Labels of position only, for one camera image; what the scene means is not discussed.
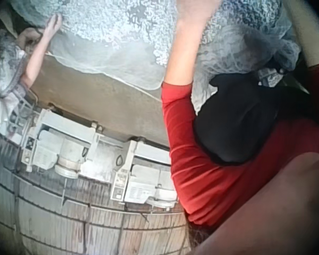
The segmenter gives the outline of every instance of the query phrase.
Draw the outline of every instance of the woman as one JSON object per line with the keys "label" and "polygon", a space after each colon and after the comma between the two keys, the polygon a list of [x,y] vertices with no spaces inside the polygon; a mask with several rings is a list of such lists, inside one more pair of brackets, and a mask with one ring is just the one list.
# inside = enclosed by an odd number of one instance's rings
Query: woman
{"label": "woman", "polygon": [[[303,108],[298,100],[292,104],[289,100],[281,103],[285,91],[271,96],[276,90],[261,92],[250,80],[242,84],[240,79],[240,84],[221,85],[196,118],[190,101],[194,64],[205,25],[221,0],[203,3],[180,0],[178,4],[180,18],[162,86],[162,102],[171,148],[172,180],[187,213],[192,229],[190,237],[200,243],[215,232],[196,254],[214,254],[212,251],[245,254],[242,248],[250,240],[252,245],[259,240],[260,236],[255,239],[255,233],[264,236],[263,230],[271,230],[277,239],[265,235],[268,244],[263,243],[267,245],[263,245],[261,253],[252,250],[246,254],[263,254],[274,243],[282,248],[271,247],[269,254],[298,254],[296,240],[304,244],[300,246],[305,248],[302,252],[308,251],[319,237],[319,222],[315,220],[319,220],[319,210],[309,211],[310,203],[319,209],[319,190],[316,190],[319,187],[319,66],[311,69],[316,77],[309,87],[313,98],[300,95],[307,104],[313,100],[312,111]],[[288,97],[299,93],[293,91]],[[300,171],[307,174],[301,177]],[[271,216],[276,218],[269,218],[262,207],[265,192],[271,195],[266,197],[276,202],[277,207],[268,206],[275,213]],[[284,209],[291,214],[284,214]],[[259,220],[258,231],[249,228],[248,233],[241,232],[244,236],[253,234],[253,238],[247,243],[232,242],[234,247],[240,243],[238,249],[222,246],[231,236],[225,238],[225,227],[222,230],[220,226],[234,213],[241,218],[248,212],[258,219],[261,212],[266,216]],[[293,215],[296,212],[305,221],[297,220]],[[308,229],[314,230],[313,236],[305,234]],[[283,236],[287,230],[293,238],[282,243],[279,234]]]}
{"label": "woman", "polygon": [[[16,41],[7,31],[0,30],[0,126],[34,84],[47,47],[61,25],[61,15],[54,14],[44,30],[27,28]],[[27,60],[27,43],[36,40],[39,42]]]}

